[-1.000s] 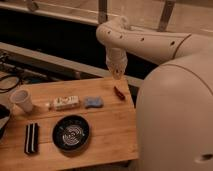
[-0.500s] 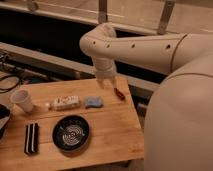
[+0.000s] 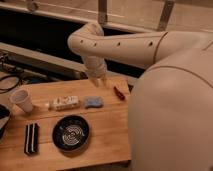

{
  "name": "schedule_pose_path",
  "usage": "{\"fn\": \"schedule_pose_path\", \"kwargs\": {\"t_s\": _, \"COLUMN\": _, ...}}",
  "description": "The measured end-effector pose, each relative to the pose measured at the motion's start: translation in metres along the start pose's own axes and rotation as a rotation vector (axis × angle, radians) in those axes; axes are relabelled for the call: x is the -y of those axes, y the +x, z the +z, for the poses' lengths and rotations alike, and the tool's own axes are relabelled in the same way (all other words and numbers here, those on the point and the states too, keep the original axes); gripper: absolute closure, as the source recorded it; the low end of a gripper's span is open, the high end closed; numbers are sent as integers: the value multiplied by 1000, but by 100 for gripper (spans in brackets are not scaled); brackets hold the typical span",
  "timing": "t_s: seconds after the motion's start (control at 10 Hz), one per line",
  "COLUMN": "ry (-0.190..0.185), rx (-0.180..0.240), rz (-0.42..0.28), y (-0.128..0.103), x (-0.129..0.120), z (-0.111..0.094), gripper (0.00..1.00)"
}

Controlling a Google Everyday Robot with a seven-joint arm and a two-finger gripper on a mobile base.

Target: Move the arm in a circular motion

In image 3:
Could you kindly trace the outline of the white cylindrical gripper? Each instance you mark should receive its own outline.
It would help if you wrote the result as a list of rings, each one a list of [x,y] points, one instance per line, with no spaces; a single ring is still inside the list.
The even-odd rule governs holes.
[[[105,60],[96,56],[82,56],[82,60],[86,68],[86,74],[89,78],[92,78],[93,84],[99,87],[99,80],[97,78],[101,78],[103,85],[108,87],[108,79],[105,75],[107,72]]]

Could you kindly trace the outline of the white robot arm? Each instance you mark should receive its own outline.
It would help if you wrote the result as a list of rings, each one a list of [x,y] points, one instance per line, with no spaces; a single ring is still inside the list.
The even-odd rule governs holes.
[[[128,105],[133,171],[213,171],[213,33],[105,36],[88,23],[68,46],[145,70]]]

